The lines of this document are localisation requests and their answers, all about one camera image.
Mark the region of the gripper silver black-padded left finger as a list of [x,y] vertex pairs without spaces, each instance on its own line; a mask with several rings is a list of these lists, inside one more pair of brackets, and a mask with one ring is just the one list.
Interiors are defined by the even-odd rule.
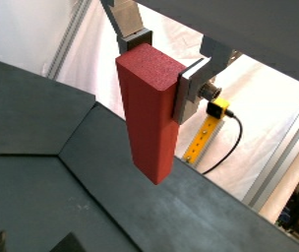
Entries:
[[152,32],[144,28],[137,3],[133,0],[100,0],[116,33],[118,53],[137,45],[152,44]]

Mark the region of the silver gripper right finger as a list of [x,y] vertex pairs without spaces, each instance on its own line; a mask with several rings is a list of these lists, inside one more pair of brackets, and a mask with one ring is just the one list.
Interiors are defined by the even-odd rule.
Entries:
[[215,76],[227,68],[233,49],[208,36],[201,38],[203,55],[180,73],[173,119],[183,124],[195,114],[199,101],[213,101],[221,89],[213,85]]

